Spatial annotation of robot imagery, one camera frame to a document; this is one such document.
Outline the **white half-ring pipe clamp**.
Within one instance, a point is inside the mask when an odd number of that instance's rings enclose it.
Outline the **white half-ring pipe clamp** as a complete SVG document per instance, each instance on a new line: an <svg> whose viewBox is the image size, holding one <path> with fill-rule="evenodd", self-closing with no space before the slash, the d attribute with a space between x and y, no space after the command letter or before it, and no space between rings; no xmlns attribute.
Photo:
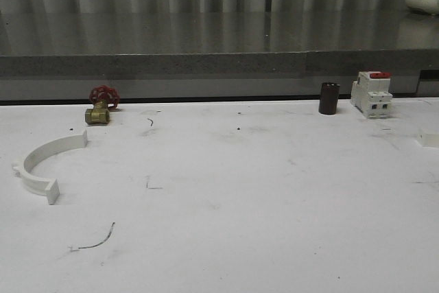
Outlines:
<svg viewBox="0 0 439 293"><path fill-rule="evenodd" d="M85 148L88 143L87 131L49 141L32 150L24 158L12 164L12 169L21 178L24 188L29 192L45 196L49 205L56 203L60 189L56 178L35 176L32 170L51 156L69 150Z"/></svg>

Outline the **dark brown cylindrical coupling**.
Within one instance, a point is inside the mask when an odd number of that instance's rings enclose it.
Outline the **dark brown cylindrical coupling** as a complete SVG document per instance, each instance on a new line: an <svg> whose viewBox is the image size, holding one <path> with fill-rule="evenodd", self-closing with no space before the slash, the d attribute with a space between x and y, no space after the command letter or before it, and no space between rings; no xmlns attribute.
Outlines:
<svg viewBox="0 0 439 293"><path fill-rule="evenodd" d="M320 103L318 111L324 115L334 115L337 110L337 102L340 85L334 82L323 82L320 90Z"/></svg>

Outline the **brass valve red handwheel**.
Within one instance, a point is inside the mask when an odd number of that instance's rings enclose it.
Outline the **brass valve red handwheel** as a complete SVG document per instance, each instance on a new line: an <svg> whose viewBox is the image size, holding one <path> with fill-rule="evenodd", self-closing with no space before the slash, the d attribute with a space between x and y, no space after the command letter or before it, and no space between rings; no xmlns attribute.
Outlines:
<svg viewBox="0 0 439 293"><path fill-rule="evenodd" d="M89 101L93 104L93 108L86 109L85 122L88 125L108 124L110 111L117 108L120 96L116 89L101 85L91 90Z"/></svg>

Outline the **grey stone counter ledge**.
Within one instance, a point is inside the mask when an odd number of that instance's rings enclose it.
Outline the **grey stone counter ledge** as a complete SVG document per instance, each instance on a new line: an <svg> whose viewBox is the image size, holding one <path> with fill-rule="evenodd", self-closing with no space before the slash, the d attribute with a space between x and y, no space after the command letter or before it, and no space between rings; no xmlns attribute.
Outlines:
<svg viewBox="0 0 439 293"><path fill-rule="evenodd" d="M407 11L4 14L1 99L124 99L349 93L387 71L395 93L438 74L438 19Z"/></svg>

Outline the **white circuit breaker red switch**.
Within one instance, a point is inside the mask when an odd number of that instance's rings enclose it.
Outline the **white circuit breaker red switch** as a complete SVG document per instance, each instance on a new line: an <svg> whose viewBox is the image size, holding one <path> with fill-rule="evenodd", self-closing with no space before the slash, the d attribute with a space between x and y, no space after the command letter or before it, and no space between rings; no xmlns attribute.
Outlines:
<svg viewBox="0 0 439 293"><path fill-rule="evenodd" d="M390 116L392 94L389 93L391 73L360 71L353 82L351 104L365 118L385 119Z"/></svg>

